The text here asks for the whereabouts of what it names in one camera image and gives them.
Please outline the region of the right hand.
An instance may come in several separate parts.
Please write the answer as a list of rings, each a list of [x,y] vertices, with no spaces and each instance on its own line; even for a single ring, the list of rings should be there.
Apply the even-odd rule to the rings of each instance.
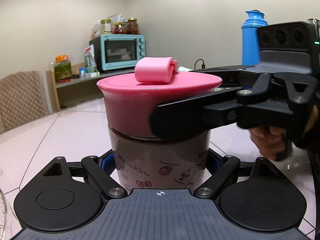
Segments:
[[[285,151],[284,129],[260,126],[249,129],[249,133],[251,141],[263,157],[277,160],[280,154]],[[317,106],[313,107],[304,134],[293,143],[298,148],[319,152],[319,110]]]

